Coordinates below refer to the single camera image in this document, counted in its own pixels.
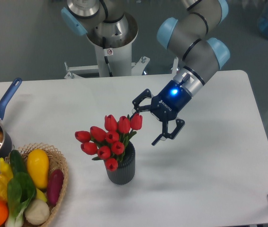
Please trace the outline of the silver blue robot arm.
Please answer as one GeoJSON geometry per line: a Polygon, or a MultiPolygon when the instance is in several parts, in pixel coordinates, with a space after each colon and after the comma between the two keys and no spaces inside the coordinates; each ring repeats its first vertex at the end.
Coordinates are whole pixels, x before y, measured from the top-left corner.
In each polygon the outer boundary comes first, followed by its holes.
{"type": "MultiPolygon", "coordinates": [[[[157,32],[158,42],[185,65],[153,96],[143,91],[133,100],[133,113],[150,112],[161,123],[157,140],[174,139],[185,122],[178,113],[229,60],[230,51],[215,38],[203,37],[228,14],[224,0],[185,0],[188,16],[166,19],[157,32]]],[[[101,77],[130,76],[132,42],[138,34],[136,20],[121,0],[70,0],[61,16],[76,35],[86,35],[94,45],[101,77]]]]}

